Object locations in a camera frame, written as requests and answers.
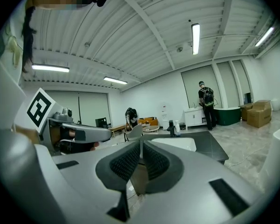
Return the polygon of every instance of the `white cabinet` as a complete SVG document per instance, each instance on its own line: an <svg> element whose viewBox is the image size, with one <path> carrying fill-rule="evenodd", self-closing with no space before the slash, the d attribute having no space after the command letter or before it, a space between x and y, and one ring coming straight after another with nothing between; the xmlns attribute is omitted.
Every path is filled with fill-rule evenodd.
<svg viewBox="0 0 280 224"><path fill-rule="evenodd" d="M205 115L202 108L191 108L185 110L184 112L187 129L189 126L206 124Z"/></svg>

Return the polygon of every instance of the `black monitor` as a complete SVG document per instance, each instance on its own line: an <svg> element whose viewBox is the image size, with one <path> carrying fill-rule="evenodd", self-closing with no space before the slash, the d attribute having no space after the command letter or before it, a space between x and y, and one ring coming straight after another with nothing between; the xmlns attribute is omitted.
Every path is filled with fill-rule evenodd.
<svg viewBox="0 0 280 224"><path fill-rule="evenodd" d="M95 124L97 127L100 127L100 128L108 128L106 117L101 118L101 119L96 119Z"/></svg>

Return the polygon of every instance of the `bottle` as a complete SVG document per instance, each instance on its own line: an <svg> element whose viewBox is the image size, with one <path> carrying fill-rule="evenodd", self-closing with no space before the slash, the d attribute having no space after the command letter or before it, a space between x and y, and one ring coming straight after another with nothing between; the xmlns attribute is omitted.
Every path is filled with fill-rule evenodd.
<svg viewBox="0 0 280 224"><path fill-rule="evenodd" d="M180 130L180 127L179 127L178 120L175 121L175 128L176 128L176 136L180 137L181 136L181 130Z"/></svg>

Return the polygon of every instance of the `fluorescent light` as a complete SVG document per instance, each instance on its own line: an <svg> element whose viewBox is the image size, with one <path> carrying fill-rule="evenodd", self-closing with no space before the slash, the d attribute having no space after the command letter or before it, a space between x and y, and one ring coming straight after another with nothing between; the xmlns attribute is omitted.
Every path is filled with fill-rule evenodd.
<svg viewBox="0 0 280 224"><path fill-rule="evenodd" d="M126 81L117 80L117 79L113 79L113 78L110 78L110 77L105 77L104 80L111 81L111 82L116 82L116 83L120 83L120 84L127 84Z"/></svg>
<svg viewBox="0 0 280 224"><path fill-rule="evenodd" d="M60 66L54 66L54 65L37 65L37 64L33 64L32 69L60 71L60 72L69 72L70 71L70 69L68 67L60 67Z"/></svg>
<svg viewBox="0 0 280 224"><path fill-rule="evenodd" d="M198 23L192 25L192 39L193 39L193 55L197 55L199 50L199 39L200 39L200 25Z"/></svg>
<svg viewBox="0 0 280 224"><path fill-rule="evenodd" d="M261 37L261 39L255 44L258 47L263 41L274 31L274 28L270 28L267 32Z"/></svg>

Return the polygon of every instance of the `person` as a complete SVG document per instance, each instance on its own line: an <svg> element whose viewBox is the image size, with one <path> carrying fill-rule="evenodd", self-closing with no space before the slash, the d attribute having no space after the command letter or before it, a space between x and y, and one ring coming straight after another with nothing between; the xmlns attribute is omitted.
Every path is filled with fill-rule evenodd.
<svg viewBox="0 0 280 224"><path fill-rule="evenodd" d="M138 114L135 109L128 108L126 110L126 122L131 129L133 129L138 124L137 122L138 119L139 119Z"/></svg>
<svg viewBox="0 0 280 224"><path fill-rule="evenodd" d="M44 9L76 9L92 3L93 0L22 0L0 32L0 129L11 129L26 135L32 143L39 143L36 130L26 129L14 124L14 119L25 94L19 87L25 66L32 63L33 34L37 31L30 27L35 7ZM52 143L61 139L60 129L50 130ZM74 130L67 136L75 137Z"/></svg>
<svg viewBox="0 0 280 224"><path fill-rule="evenodd" d="M214 112L214 91L204 86L204 82L199 82L200 90L198 92L200 105L203 107L203 111L206 118L207 128L209 131L213 131L216 127L216 116Z"/></svg>

